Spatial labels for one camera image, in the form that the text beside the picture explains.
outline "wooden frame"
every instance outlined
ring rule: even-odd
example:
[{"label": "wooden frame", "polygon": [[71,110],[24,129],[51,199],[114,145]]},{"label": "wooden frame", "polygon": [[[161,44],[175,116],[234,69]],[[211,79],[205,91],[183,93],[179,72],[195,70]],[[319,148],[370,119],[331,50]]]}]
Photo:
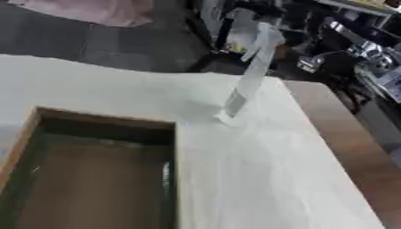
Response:
[{"label": "wooden frame", "polygon": [[[30,200],[27,200],[29,199],[28,190],[34,190],[36,186],[34,186],[33,183],[40,180],[36,175],[34,175],[33,178],[30,178],[30,176],[35,173],[35,169],[33,169],[35,166],[33,165],[35,165],[35,163],[41,163],[44,160],[42,156],[35,156],[41,154],[39,152],[45,151],[38,149],[43,146],[40,136],[45,136],[44,134],[74,136],[73,138],[90,138],[92,140],[107,140],[108,142],[135,142],[146,146],[162,146],[169,148],[165,156],[168,158],[169,164],[169,184],[167,185],[169,199],[168,210],[163,210],[164,212],[160,215],[163,215],[163,220],[161,220],[163,221],[163,229],[173,229],[177,227],[178,198],[175,181],[178,179],[178,172],[175,166],[176,149],[174,123],[75,113],[38,107],[33,111],[23,127],[18,141],[10,151],[6,163],[0,171],[0,225],[2,228],[12,229],[16,227],[27,227],[21,226],[18,220],[20,215],[23,214],[24,208],[30,204]],[[31,225],[32,222],[30,222],[30,226],[28,227],[44,227],[43,224],[37,224],[38,227]]]}]

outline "clear plastic object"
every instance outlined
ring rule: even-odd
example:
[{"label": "clear plastic object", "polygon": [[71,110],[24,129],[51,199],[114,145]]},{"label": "clear plastic object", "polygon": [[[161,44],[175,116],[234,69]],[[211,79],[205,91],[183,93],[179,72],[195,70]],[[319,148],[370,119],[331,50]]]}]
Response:
[{"label": "clear plastic object", "polygon": [[229,123],[235,118],[247,100],[252,98],[269,71],[276,47],[285,42],[281,32],[269,23],[260,22],[258,30],[258,37],[253,46],[243,55],[242,60],[248,61],[253,56],[254,58],[226,101],[224,108],[217,115],[223,123]]}]

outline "gray floor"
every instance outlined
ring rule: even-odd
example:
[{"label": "gray floor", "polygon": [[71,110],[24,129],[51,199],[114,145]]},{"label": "gray floor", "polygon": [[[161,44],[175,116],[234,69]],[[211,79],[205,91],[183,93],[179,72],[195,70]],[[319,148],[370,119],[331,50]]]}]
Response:
[{"label": "gray floor", "polygon": [[204,54],[175,0],[157,0],[154,21],[112,28],[0,4],[0,53],[55,57],[115,68],[183,72]]}]

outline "white tabletop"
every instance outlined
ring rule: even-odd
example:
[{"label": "white tabletop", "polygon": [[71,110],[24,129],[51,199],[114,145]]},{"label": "white tabletop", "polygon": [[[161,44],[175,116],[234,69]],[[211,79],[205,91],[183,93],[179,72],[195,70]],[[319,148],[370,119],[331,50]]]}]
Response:
[{"label": "white tabletop", "polygon": [[278,79],[267,78],[227,126],[213,115],[236,76],[7,55],[0,71],[3,139],[34,106],[177,122],[181,228],[383,228]]}]

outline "metal part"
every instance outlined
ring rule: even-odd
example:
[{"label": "metal part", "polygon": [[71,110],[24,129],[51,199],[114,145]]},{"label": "metal part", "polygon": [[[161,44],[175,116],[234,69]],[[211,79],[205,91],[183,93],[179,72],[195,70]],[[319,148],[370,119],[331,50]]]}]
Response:
[{"label": "metal part", "polygon": [[307,57],[301,56],[298,60],[298,67],[304,71],[315,73],[324,64],[323,56]]},{"label": "metal part", "polygon": [[371,55],[370,59],[355,66],[357,79],[368,89],[383,98],[391,98],[401,104],[400,54],[391,48]]}]

